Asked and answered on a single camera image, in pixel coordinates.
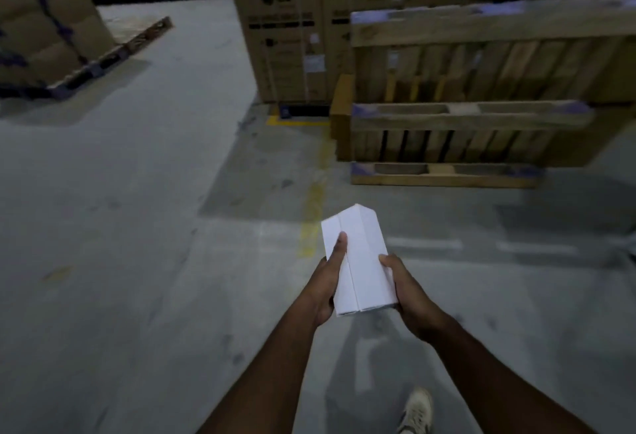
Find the concrete floor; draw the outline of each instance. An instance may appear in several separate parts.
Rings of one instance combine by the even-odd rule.
[[[102,12],[176,28],[65,103],[0,105],[0,431],[194,432],[324,254],[315,220],[353,203],[502,361],[597,430],[633,430],[636,274],[608,234],[636,218],[636,183],[597,166],[533,192],[354,187],[324,127],[250,107],[232,0]],[[333,318],[295,431],[393,432],[414,384],[438,433],[479,432],[395,312]]]

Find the person's right arm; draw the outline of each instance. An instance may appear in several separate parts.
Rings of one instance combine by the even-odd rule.
[[[430,343],[485,434],[589,434],[593,430],[502,364],[440,309],[395,255],[398,310],[408,329]]]

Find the foot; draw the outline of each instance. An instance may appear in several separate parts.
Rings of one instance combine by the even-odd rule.
[[[428,390],[416,387],[411,392],[397,434],[430,434],[433,430],[433,398]]]

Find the person's left hand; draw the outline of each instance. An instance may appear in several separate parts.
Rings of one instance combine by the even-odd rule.
[[[322,257],[299,298],[309,299],[316,307],[316,324],[322,325],[333,313],[333,294],[338,286],[340,265],[346,254],[346,233],[340,232],[329,260]]]

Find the forearm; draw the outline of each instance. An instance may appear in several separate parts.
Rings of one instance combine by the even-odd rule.
[[[198,434],[290,433],[309,351],[316,307],[299,297]]]
[[[432,335],[431,344],[485,434],[592,432],[502,364],[451,317]]]

